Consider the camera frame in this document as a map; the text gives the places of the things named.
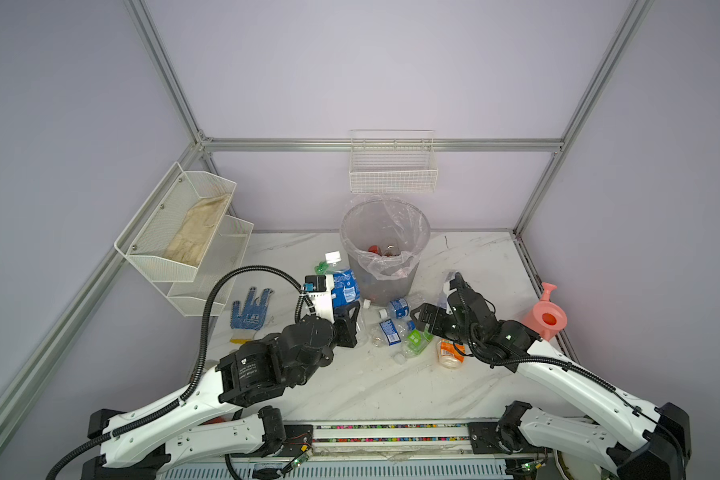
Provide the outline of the crushed clear bottle blue label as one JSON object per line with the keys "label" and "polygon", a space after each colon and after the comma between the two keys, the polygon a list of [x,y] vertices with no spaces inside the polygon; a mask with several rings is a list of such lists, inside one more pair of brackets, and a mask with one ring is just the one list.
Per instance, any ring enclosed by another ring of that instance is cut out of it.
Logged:
{"label": "crushed clear bottle blue label", "polygon": [[358,300],[359,289],[355,274],[350,268],[348,260],[342,256],[340,251],[325,254],[325,275],[333,280],[331,298],[334,308]]}

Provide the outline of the green label clear bottle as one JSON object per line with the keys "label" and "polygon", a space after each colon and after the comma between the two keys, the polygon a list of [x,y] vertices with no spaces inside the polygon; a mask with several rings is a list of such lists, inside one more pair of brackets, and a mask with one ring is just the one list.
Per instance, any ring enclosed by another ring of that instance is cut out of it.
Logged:
{"label": "green label clear bottle", "polygon": [[405,364],[408,360],[420,356],[430,345],[434,336],[425,331],[414,329],[401,342],[401,349],[393,355],[398,364]]}

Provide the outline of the green crushed plastic bottle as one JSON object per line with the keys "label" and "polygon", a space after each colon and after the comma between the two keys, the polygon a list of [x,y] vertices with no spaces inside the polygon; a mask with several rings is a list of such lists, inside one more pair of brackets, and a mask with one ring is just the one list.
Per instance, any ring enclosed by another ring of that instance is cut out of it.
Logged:
{"label": "green crushed plastic bottle", "polygon": [[314,267],[314,272],[316,275],[325,275],[329,269],[330,265],[326,261],[322,261]]}

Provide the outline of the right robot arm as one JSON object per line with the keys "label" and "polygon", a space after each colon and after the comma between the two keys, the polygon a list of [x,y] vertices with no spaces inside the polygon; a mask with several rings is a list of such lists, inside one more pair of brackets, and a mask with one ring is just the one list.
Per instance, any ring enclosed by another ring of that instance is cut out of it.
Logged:
{"label": "right robot arm", "polygon": [[684,479],[692,456],[690,418],[668,402],[634,396],[556,350],[516,320],[500,320],[494,305],[461,274],[444,286],[447,305],[411,311],[416,325],[492,368],[506,368],[557,394],[586,415],[572,420],[528,402],[506,406],[493,434],[510,454],[527,446],[574,455],[619,479]]}

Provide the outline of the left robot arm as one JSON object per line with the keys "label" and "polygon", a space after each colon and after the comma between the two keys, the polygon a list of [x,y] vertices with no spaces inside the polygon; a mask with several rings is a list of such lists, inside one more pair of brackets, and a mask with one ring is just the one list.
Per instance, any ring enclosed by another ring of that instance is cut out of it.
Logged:
{"label": "left robot arm", "polygon": [[[294,320],[280,332],[249,341],[205,368],[213,303],[236,276],[264,272],[286,280],[297,292]],[[286,441],[279,409],[271,399],[303,386],[330,365],[337,347],[357,344],[358,301],[335,301],[331,275],[298,282],[271,266],[250,265],[225,274],[212,287],[201,315],[200,348],[189,383],[130,412],[102,409],[91,415],[88,440],[49,470],[55,479],[73,460],[93,449],[84,479],[155,479],[194,457],[230,454],[263,457]]]}

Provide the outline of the orange label bottle gold cap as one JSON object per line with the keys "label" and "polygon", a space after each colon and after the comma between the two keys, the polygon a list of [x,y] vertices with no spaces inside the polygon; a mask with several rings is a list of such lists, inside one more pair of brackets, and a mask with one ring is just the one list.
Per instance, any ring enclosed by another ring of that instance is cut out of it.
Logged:
{"label": "orange label bottle gold cap", "polygon": [[437,343],[436,353],[439,365],[444,368],[455,370],[461,368],[464,364],[464,356],[448,340],[440,340]]}

